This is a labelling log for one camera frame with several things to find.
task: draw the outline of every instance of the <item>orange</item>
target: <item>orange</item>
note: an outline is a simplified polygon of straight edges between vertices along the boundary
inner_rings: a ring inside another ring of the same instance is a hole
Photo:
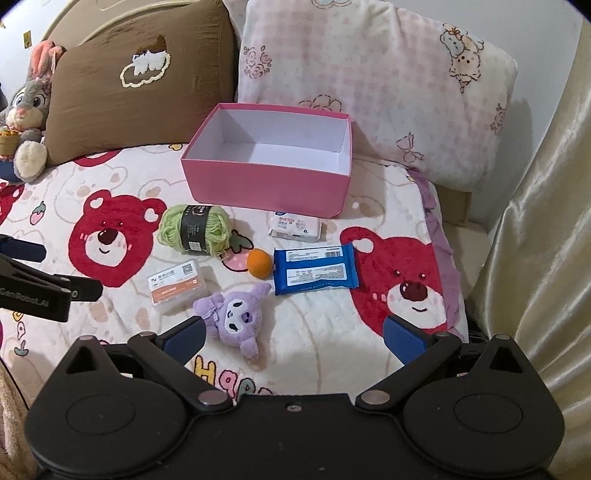
[[[246,269],[253,277],[264,280],[273,273],[273,259],[267,252],[255,248],[246,258]]]

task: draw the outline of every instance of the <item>red bear face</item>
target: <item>red bear face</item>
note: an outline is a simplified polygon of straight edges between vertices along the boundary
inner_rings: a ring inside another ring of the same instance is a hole
[[[428,333],[446,329],[441,280],[432,244],[415,238],[383,239],[366,228],[346,228],[342,244],[353,242],[359,288],[351,290],[361,319],[382,335],[395,313]]]
[[[74,160],[74,163],[81,167],[96,167],[97,165],[102,165],[103,163],[108,162],[111,158],[116,157],[120,152],[121,149],[111,150],[107,153],[91,155],[88,157],[78,157]]]
[[[152,253],[153,233],[165,210],[160,199],[111,197],[108,190],[92,193],[70,235],[72,265],[105,287],[120,287]]]
[[[21,197],[24,190],[24,185],[0,184],[0,225],[4,223],[12,210],[12,205]]]

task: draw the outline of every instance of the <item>blanket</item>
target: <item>blanket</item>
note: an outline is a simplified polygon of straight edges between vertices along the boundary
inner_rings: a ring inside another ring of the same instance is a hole
[[[165,209],[193,203],[180,165],[183,148],[111,151],[49,169],[31,185],[1,185],[1,232],[47,249],[45,260],[34,267],[83,274],[105,286],[97,302],[72,303],[67,323],[0,310],[1,355],[28,402],[79,336],[122,343],[143,330],[166,331],[193,314],[190,303],[159,314],[147,284],[154,273],[191,258],[156,240]],[[234,228],[226,258],[194,257],[210,293],[251,289],[257,282],[246,272],[252,248],[272,254],[309,246],[268,236],[272,212],[226,211]],[[356,248],[357,290],[269,295],[262,301],[257,359],[247,361],[238,349],[208,339],[187,367],[233,398],[244,393],[355,396],[401,365],[381,338],[389,312],[403,312],[428,331],[454,327],[467,337],[461,297],[460,320],[446,323],[421,193],[402,166],[354,161],[343,211],[323,219],[318,246],[345,241]]]

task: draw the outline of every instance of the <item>bear nose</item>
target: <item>bear nose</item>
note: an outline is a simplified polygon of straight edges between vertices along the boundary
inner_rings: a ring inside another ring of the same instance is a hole
[[[423,301],[427,298],[427,287],[419,282],[406,281],[400,284],[400,295],[405,300]]]
[[[105,230],[101,230],[99,232],[99,242],[103,245],[110,245],[115,241],[118,233],[119,232],[114,228],[106,228]]]

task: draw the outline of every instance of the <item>blue wet wipes package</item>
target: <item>blue wet wipes package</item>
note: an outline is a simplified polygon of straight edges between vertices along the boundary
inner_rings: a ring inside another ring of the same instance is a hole
[[[357,288],[353,244],[275,250],[275,295],[321,288]]]

